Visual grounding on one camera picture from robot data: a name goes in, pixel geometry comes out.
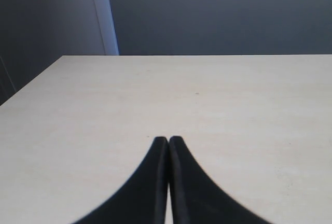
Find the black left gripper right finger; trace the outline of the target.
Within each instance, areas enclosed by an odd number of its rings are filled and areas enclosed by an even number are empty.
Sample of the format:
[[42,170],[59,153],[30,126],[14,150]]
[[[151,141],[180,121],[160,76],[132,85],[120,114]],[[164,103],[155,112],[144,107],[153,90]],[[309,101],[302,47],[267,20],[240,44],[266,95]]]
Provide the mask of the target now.
[[267,223],[214,183],[180,136],[169,140],[174,223]]

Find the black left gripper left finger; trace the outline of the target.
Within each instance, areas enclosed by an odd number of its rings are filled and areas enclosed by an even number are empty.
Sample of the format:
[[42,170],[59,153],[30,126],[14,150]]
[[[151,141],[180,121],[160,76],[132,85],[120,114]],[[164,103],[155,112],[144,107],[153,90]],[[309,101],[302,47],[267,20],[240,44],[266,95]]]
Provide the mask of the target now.
[[164,223],[168,182],[169,143],[158,136],[122,187],[76,223]]

